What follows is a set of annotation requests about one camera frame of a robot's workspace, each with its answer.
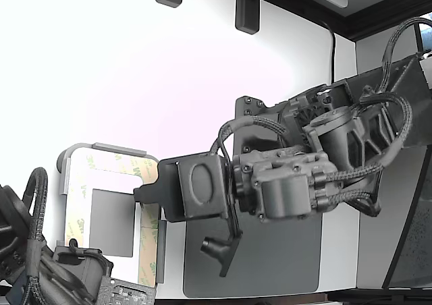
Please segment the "black gripper oval recess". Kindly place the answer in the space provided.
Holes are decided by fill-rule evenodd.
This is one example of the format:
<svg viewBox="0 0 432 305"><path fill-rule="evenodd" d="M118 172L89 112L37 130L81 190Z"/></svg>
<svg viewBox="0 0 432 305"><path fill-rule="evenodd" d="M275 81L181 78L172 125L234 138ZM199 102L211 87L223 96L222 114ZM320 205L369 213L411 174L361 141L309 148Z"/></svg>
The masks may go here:
<svg viewBox="0 0 432 305"><path fill-rule="evenodd" d="M158 178L134 188L137 203L158 204L171 223L186 219L225 217L225 163L219 155L164 159L158 163Z"/></svg>

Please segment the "dark second gripper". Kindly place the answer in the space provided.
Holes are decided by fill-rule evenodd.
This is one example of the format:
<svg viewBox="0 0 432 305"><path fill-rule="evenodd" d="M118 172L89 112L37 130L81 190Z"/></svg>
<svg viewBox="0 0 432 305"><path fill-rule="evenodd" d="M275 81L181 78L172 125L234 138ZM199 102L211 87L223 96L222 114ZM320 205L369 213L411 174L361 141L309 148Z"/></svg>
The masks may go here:
<svg viewBox="0 0 432 305"><path fill-rule="evenodd" d="M110 275L113 268L100 249L81 248L76 239L71 239L68 246L56 246L53 260L75 275L93 298L98 296L102 277Z"/></svg>

